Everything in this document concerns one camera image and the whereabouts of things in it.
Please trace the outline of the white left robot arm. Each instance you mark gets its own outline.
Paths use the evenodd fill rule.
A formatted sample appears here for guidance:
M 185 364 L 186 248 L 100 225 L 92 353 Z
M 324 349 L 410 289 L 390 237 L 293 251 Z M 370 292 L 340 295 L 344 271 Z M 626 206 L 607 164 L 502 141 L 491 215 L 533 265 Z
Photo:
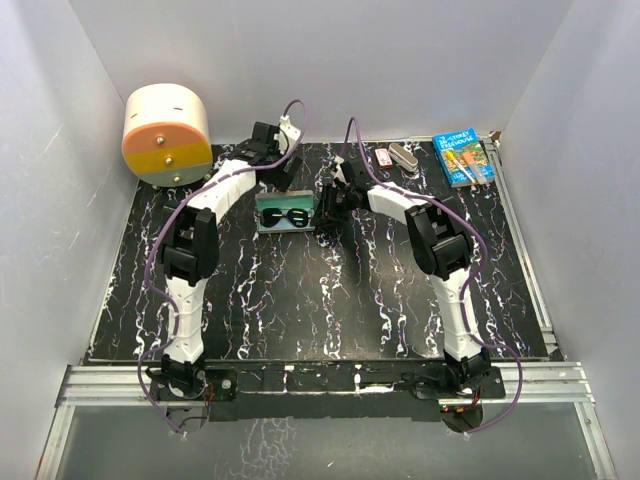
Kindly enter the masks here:
M 173 218 L 159 256 L 166 290 L 174 302 L 168 316 L 168 346 L 156 382 L 179 397 L 194 399 L 206 387 L 202 315 L 204 291 L 219 261 L 218 224 L 258 183 L 280 191 L 292 183 L 301 159 L 293 155 L 301 137 L 287 114 L 276 125 L 257 122 L 252 136 L 236 145 L 219 170 Z

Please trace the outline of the black sunglasses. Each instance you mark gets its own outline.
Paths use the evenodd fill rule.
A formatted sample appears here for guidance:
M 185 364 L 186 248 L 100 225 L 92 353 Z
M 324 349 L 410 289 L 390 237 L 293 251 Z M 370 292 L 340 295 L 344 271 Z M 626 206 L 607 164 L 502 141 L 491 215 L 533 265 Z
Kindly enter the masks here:
M 309 225 L 309 213 L 304 209 L 291 208 L 286 211 L 280 208 L 266 208 L 261 211 L 261 225 L 273 228 L 282 220 L 286 220 L 293 227 L 301 229 Z

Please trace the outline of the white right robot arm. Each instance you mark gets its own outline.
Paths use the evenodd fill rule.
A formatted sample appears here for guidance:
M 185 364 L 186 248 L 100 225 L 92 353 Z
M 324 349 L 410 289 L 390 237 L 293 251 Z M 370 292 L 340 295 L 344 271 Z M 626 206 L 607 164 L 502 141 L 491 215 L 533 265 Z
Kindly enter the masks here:
M 406 226 L 414 260 L 435 292 L 444 329 L 443 372 L 425 381 L 432 389 L 466 397 L 480 389 L 491 368 L 481 341 L 471 295 L 473 241 L 443 202 L 371 177 L 367 168 L 337 156 L 323 185 L 311 224 L 329 231 L 353 211 L 385 215 Z

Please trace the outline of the grey glasses case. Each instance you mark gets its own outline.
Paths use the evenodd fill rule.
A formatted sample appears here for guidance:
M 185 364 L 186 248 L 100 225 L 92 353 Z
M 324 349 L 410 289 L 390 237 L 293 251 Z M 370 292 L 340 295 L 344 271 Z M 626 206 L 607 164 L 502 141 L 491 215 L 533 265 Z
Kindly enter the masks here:
M 255 203 L 260 234 L 314 230 L 314 193 L 311 190 L 259 193 L 255 195 Z

